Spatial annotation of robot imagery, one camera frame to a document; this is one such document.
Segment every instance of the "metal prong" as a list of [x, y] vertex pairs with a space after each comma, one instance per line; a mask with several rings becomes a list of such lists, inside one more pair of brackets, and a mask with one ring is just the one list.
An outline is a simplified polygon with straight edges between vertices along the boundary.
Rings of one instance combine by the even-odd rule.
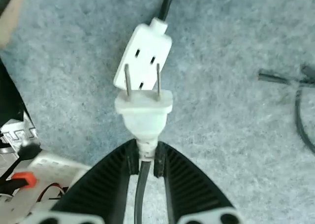
[[157, 64], [157, 99], [161, 99], [161, 71], [159, 68], [159, 63]]
[[129, 73], [128, 64], [125, 64], [125, 78], [126, 78], [127, 96], [128, 96], [128, 99], [130, 99], [131, 98], [131, 85], [130, 85], [130, 73]]

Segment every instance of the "white plug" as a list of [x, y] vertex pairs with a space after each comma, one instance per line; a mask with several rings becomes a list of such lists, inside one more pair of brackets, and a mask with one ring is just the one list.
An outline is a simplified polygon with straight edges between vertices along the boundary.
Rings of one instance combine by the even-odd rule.
[[129, 65], [132, 90], [151, 90], [157, 81], [156, 65], [160, 70], [172, 46], [171, 37], [165, 35], [167, 24], [153, 18], [150, 26], [140, 24], [134, 30], [125, 49], [114, 78], [114, 85], [126, 90], [125, 65]]
[[140, 159], [152, 161], [158, 145], [158, 136], [166, 125], [167, 114], [173, 109], [173, 94], [161, 90], [160, 68], [157, 64], [158, 91], [132, 90], [128, 65], [125, 67], [127, 91], [121, 91], [115, 100], [117, 113], [122, 114], [125, 126], [135, 136]]

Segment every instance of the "black wire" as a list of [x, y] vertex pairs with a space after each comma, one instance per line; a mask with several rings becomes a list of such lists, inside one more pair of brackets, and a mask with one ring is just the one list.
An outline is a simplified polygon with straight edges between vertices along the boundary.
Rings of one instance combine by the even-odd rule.
[[261, 69], [258, 72], [258, 80], [279, 83], [279, 84], [286, 84], [286, 85], [291, 85], [292, 81], [299, 83], [299, 87], [295, 95], [295, 104], [294, 104], [295, 126], [296, 126], [297, 133], [301, 137], [302, 141], [311, 150], [311, 152], [315, 154], [315, 144], [311, 142], [309, 136], [306, 134], [304, 126], [303, 126], [303, 122], [301, 119], [302, 89], [303, 87], [315, 88], [315, 70], [309, 67], [308, 65], [302, 65], [301, 72], [305, 74], [306, 78], [299, 80], [296, 78], [288, 79], [278, 74], [274, 74], [273, 72]]
[[150, 162], [141, 162], [140, 174], [138, 178], [136, 197], [134, 201], [134, 224], [142, 224], [142, 205], [144, 190], [146, 188], [146, 183], [148, 179], [148, 174], [150, 170]]
[[301, 98], [302, 98], [302, 87], [299, 86], [296, 96], [295, 96], [295, 104], [294, 104], [294, 120], [296, 125], [297, 133], [300, 135], [301, 139], [305, 143], [305, 145], [315, 154], [315, 145], [311, 142], [309, 136], [306, 134], [304, 130], [304, 126], [301, 119]]
[[159, 11], [159, 14], [158, 14], [158, 18], [160, 20], [162, 20], [162, 21], [166, 20], [168, 10], [169, 10], [171, 3], [172, 3], [172, 0], [163, 0], [161, 10]]

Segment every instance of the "gray carpet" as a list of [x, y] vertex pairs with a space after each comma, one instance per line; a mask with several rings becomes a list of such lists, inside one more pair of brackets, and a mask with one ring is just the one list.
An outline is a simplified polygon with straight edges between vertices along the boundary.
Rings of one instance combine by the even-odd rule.
[[[25, 1], [0, 55], [44, 148], [95, 164], [131, 138], [112, 80], [134, 28], [161, 2]], [[315, 223], [315, 158], [295, 132], [295, 88], [256, 80], [261, 67], [298, 76], [301, 62], [315, 63], [315, 0], [173, 0], [167, 21], [173, 47], [162, 87], [174, 110], [161, 140], [204, 170], [247, 223]], [[314, 93], [302, 102], [309, 133]], [[144, 223], [167, 222], [157, 184], [151, 176]], [[131, 209], [132, 199], [125, 223]]]

